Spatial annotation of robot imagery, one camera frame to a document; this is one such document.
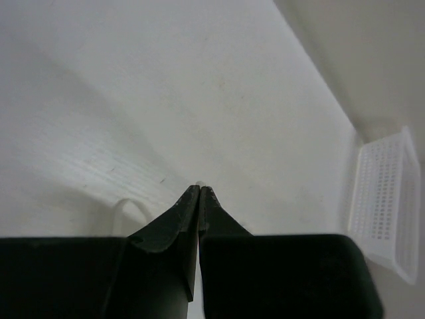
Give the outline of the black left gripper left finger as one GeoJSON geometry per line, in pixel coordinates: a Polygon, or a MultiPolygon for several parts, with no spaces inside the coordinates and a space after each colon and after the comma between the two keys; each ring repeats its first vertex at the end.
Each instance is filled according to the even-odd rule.
{"type": "Polygon", "coordinates": [[[1,239],[2,318],[185,318],[200,188],[126,237],[1,239]]]}

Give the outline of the white tank top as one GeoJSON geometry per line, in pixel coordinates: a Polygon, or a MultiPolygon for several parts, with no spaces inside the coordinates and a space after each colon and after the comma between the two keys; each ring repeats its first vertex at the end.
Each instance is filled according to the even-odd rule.
{"type": "Polygon", "coordinates": [[[190,184],[71,76],[1,63],[4,237],[109,233],[118,201],[156,217],[190,184]]]}

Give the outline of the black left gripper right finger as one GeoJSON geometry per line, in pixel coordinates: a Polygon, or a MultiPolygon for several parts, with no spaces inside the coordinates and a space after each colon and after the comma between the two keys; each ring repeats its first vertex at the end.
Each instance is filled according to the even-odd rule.
{"type": "Polygon", "coordinates": [[[338,234],[253,235],[203,187],[199,262],[206,318],[382,318],[365,257],[338,234]]]}

